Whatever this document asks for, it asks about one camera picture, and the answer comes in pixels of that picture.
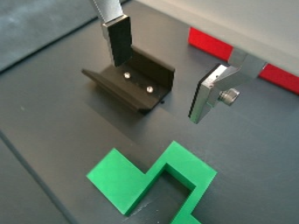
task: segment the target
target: green plastic piece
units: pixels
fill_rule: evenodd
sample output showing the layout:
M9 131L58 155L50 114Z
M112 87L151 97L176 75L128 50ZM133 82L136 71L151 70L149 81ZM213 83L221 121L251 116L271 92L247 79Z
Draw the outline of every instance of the green plastic piece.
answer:
M147 173L143 173L113 149L86 177L120 213L128 215L164 171L169 172L191 190L189 197L172 219L172 224L200 224L192 217L192 210L216 172L176 142L171 143Z

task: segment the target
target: hole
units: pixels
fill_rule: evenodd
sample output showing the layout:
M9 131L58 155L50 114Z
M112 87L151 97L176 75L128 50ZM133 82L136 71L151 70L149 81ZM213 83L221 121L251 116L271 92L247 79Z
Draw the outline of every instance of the hole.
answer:
M131 212L135 215L128 217L127 223L169 224L189 193L188 188L164 171Z

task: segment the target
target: dark gray table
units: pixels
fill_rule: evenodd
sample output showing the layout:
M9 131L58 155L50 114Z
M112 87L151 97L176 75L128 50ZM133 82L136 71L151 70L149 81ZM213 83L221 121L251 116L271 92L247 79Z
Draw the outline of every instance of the dark gray table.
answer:
M188 25L128 3L135 45L176 68L172 92L147 115L80 73L108 64L93 23L0 77L0 128L72 223L169 223L187 195L164 174L127 218L85 174L116 147L143 170L172 140L219 172L195 208L201 223L296 223L299 99L255 79L199 125L188 110L199 79L219 62L187 44Z
M1 140L0 179L0 223L68 223Z

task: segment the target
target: screw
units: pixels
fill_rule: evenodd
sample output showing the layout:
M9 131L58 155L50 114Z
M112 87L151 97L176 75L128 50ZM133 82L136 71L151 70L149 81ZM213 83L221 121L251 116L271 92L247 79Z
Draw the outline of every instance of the screw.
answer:
M231 106L237 97L239 91L235 88L231 88L229 90L223 91L220 93L219 100L224 102L228 106Z
M155 89L152 87L147 87L145 91L148 94L151 94L155 91Z
M128 80L131 78L131 73L124 73L125 79Z

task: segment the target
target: black metal bracket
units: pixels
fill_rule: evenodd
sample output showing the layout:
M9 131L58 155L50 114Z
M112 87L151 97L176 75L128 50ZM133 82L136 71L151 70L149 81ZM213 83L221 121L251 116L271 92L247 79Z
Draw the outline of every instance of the black metal bracket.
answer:
M132 59L101 73L81 72L133 111L148 113L172 90L175 69L133 47Z

